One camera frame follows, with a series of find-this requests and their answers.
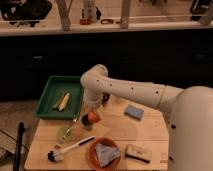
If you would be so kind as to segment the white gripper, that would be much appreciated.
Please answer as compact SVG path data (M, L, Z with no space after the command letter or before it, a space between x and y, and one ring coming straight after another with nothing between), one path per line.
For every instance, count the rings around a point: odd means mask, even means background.
M90 111L97 110L103 103L103 96L100 95L95 100L91 99L89 96L83 96L83 107L86 112L83 113L82 123L83 124L91 124L89 121L89 113Z

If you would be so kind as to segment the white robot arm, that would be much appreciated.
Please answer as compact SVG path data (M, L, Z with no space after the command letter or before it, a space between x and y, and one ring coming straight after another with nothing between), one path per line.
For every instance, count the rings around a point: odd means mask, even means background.
M213 88L186 89L113 79L97 64L80 77L84 103L98 108L105 93L170 116L168 171L213 171Z

